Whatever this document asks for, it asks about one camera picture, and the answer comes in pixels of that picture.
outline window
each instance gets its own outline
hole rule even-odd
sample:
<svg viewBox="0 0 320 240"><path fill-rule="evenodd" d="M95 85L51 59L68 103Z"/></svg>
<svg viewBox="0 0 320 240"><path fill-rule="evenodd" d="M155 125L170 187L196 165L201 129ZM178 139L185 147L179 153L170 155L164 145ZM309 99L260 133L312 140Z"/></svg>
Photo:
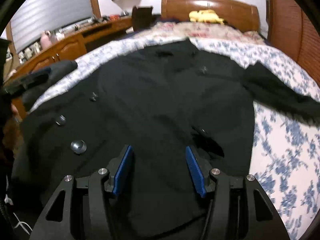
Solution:
<svg viewBox="0 0 320 240"><path fill-rule="evenodd" d="M54 30L93 16L91 0L26 0L12 17L11 32L18 52Z"/></svg>

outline metal screw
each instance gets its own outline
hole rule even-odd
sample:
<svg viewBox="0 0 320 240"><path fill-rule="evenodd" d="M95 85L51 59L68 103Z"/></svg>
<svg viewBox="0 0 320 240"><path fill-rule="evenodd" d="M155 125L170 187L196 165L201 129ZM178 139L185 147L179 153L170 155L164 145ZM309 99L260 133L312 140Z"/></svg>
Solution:
<svg viewBox="0 0 320 240"><path fill-rule="evenodd" d="M75 154L80 155L87 150L87 145L83 140L76 140L71 143L70 148Z"/></svg>
<svg viewBox="0 0 320 240"><path fill-rule="evenodd" d="M98 170L98 173L101 174L101 175L106 174L107 172L108 172L108 170L105 169L105 168L102 168L102 169Z"/></svg>
<svg viewBox="0 0 320 240"><path fill-rule="evenodd" d="M254 181L255 177L251 174L247 175L247 180L248 181Z"/></svg>
<svg viewBox="0 0 320 240"><path fill-rule="evenodd" d="M214 175L219 175L220 174L220 170L219 169L212 169L211 173Z"/></svg>
<svg viewBox="0 0 320 240"><path fill-rule="evenodd" d="M69 182L72 180L72 176L71 175L67 175L64 177L64 181Z"/></svg>

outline pink bottle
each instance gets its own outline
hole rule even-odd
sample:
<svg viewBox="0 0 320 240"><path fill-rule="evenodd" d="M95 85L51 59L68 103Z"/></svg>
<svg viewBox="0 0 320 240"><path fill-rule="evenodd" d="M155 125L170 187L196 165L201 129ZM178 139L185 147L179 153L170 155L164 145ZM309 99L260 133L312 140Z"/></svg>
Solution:
<svg viewBox="0 0 320 240"><path fill-rule="evenodd" d="M51 33L49 31L45 31L41 34L40 38L40 44L42 49L46 49L52 45L52 42L50 41Z"/></svg>

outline blue floral bedsheet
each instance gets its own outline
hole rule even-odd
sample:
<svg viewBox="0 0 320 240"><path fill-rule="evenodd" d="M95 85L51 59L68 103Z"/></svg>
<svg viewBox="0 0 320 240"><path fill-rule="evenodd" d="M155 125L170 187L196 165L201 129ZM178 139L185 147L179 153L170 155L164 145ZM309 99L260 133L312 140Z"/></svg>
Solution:
<svg viewBox="0 0 320 240"><path fill-rule="evenodd" d="M35 103L67 92L100 64L145 46L181 41L147 36L110 42L77 59L78 69L49 88ZM231 57L241 67L260 61L297 93L320 101L315 81L278 49L218 39L190 38L198 49ZM299 239L320 206L320 127L309 126L254 102L255 128L250 174L267 192L292 240Z"/></svg>

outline black coat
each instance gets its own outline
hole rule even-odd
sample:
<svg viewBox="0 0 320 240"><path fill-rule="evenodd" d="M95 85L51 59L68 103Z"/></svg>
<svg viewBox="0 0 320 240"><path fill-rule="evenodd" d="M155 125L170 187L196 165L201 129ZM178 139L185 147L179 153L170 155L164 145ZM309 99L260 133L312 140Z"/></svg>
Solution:
<svg viewBox="0 0 320 240"><path fill-rule="evenodd" d="M46 71L49 69L48 80L41 85L33 87L25 91L21 97L23 106L26 111L30 111L37 99L51 86L57 83L64 76L74 71L78 67L77 62L70 60L62 60L56 63L51 64L46 67ZM33 72L32 74L38 74L38 72L43 71L43 69Z"/></svg>
<svg viewBox="0 0 320 240"><path fill-rule="evenodd" d="M118 217L139 236L181 226L207 208L194 190L186 146L197 146L202 157L228 175L247 175L253 95L279 110L319 117L318 103L297 95L260 63L244 70L190 41L113 59L24 120L26 150L14 164L13 201L28 185L23 198L40 190L44 205L65 175L88 176L130 144L135 162L116 207ZM64 126L55 122L60 115ZM208 147L201 131L217 145ZM83 155L70 149L74 140L87 144Z"/></svg>

